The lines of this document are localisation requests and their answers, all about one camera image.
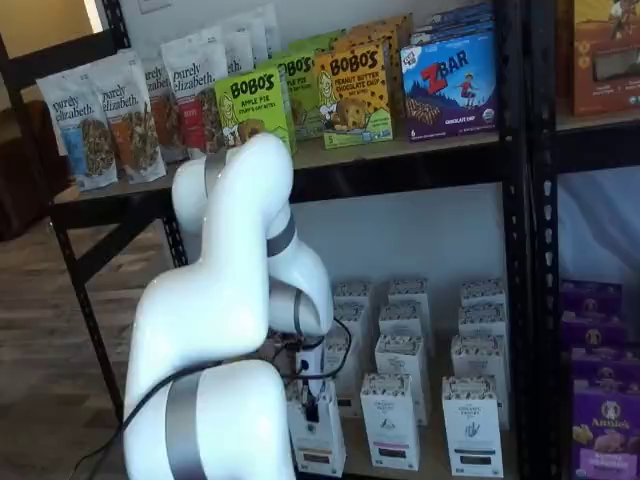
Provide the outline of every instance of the white tea box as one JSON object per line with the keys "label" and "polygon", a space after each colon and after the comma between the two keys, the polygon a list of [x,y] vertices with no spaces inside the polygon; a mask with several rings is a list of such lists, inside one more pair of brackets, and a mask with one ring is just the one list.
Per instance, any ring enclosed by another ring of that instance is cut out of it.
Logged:
{"label": "white tea box", "polygon": [[426,278],[394,279],[389,283],[389,301],[415,300],[422,307],[422,332],[427,340],[427,351],[435,355],[435,338],[431,326],[431,311],[427,295]]}
{"label": "white tea box", "polygon": [[[344,367],[336,376],[335,389],[340,416],[362,418],[360,405],[360,383],[362,382],[362,364],[358,358],[359,340],[352,337],[351,349]],[[324,373],[335,370],[347,352],[347,339],[344,337],[328,337],[325,340]]]}
{"label": "white tea box", "polygon": [[493,379],[444,377],[442,409],[452,475],[502,478],[502,447]]}
{"label": "white tea box", "polygon": [[511,391],[509,334],[504,305],[478,303],[458,310],[458,332],[467,337],[494,335],[502,337],[507,368],[507,389]]}
{"label": "white tea box", "polygon": [[360,399],[373,466],[418,470],[420,442],[409,375],[368,373]]}
{"label": "white tea box", "polygon": [[463,283],[460,289],[460,300],[463,307],[478,303],[501,303],[507,310],[507,293],[500,278]]}
{"label": "white tea box", "polygon": [[429,424],[431,401],[427,357],[422,337],[380,335],[376,345],[378,373],[407,374],[411,377],[411,397],[420,426]]}
{"label": "white tea box", "polygon": [[318,475],[342,477],[347,453],[342,436],[335,386],[325,381],[318,401],[319,421],[308,422],[302,407],[298,382],[287,389],[287,420],[298,470]]}
{"label": "white tea box", "polygon": [[504,339],[495,336],[465,337],[451,341],[451,361],[456,377],[493,377],[498,394],[500,426],[509,429],[509,391],[504,354]]}
{"label": "white tea box", "polygon": [[380,312],[381,335],[422,337],[422,307],[415,300],[389,302]]}
{"label": "white tea box", "polygon": [[[362,325],[364,336],[369,338],[378,338],[378,326],[376,319],[380,311],[378,289],[373,282],[368,280],[350,280],[342,281],[333,286],[333,303],[340,305],[343,302],[356,302],[364,305],[365,310],[362,316]],[[362,344],[364,351],[368,355],[369,365],[373,365],[373,345],[372,341]]]}
{"label": "white tea box", "polygon": [[[357,344],[357,358],[360,359],[363,370],[369,370],[373,335],[369,328],[371,323],[367,321],[365,305],[350,300],[336,300],[333,304],[333,316],[349,329],[354,344],[351,348],[353,350]],[[346,338],[344,329],[335,322],[327,335],[327,340],[331,338]]]}

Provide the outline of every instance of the brown couch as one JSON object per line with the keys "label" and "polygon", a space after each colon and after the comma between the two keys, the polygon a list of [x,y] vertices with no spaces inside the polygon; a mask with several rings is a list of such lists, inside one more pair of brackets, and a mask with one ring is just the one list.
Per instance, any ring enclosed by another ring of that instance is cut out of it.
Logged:
{"label": "brown couch", "polygon": [[[51,194],[55,195],[69,185],[67,158],[58,155],[46,104],[32,101],[26,106],[44,174]],[[46,213],[46,201],[38,191],[34,175],[13,110],[3,110],[0,112],[0,240],[20,235]]]}

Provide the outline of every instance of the orange box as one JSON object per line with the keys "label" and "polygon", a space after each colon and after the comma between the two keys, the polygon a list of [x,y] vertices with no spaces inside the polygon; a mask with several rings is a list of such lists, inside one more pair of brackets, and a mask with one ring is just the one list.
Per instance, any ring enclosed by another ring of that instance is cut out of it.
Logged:
{"label": "orange box", "polygon": [[400,49],[398,30],[395,26],[369,24],[352,28],[346,36],[333,43],[335,51],[345,51],[355,46],[386,40],[389,45],[389,86],[392,113],[395,118],[404,118],[404,88],[402,86],[402,68],[400,66]]}
{"label": "orange box", "polygon": [[385,40],[378,40],[315,56],[325,148],[393,138],[388,48]]}

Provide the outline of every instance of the yellow bobo's box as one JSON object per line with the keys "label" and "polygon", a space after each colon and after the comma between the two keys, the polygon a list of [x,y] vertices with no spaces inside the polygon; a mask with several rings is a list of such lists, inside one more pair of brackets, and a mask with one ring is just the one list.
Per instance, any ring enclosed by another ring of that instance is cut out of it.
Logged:
{"label": "yellow bobo's box", "polygon": [[316,55],[314,75],[326,148],[393,138],[386,41]]}

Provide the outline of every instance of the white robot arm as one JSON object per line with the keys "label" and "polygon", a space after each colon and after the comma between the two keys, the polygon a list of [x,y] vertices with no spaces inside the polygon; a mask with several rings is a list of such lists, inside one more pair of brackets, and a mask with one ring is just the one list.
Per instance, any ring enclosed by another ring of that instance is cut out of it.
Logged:
{"label": "white robot arm", "polygon": [[[226,158],[178,170],[176,215],[183,230],[201,228],[202,253],[192,265],[153,280],[140,300],[125,416],[168,375],[255,351],[269,326],[312,337],[329,331],[329,279],[296,234],[288,204],[292,182],[291,156],[269,134]],[[278,280],[271,289],[270,276]],[[316,369],[310,373],[319,373],[321,363],[308,362]],[[160,390],[125,431],[129,477],[293,479],[286,418],[281,378],[266,362],[189,375]]]}

